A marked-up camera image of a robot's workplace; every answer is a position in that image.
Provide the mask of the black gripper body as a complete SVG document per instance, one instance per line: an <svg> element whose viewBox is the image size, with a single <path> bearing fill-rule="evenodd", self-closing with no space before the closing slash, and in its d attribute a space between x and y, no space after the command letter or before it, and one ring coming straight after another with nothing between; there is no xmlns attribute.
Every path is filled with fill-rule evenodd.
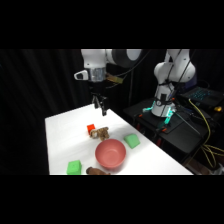
<svg viewBox="0 0 224 224"><path fill-rule="evenodd" d="M106 68L90 68L89 82L91 92L98 96L103 96L105 93Z"/></svg>

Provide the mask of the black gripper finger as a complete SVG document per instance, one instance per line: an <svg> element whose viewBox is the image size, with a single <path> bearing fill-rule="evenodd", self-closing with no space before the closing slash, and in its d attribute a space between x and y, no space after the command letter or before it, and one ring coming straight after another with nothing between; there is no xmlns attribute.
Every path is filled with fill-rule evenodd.
<svg viewBox="0 0 224 224"><path fill-rule="evenodd" d="M101 98L101 109L102 109L102 115L106 116L107 110L108 110L108 98L107 97Z"/></svg>
<svg viewBox="0 0 224 224"><path fill-rule="evenodd" d="M93 95L92 103L94 104L95 109L100 108L100 102L98 96Z"/></svg>

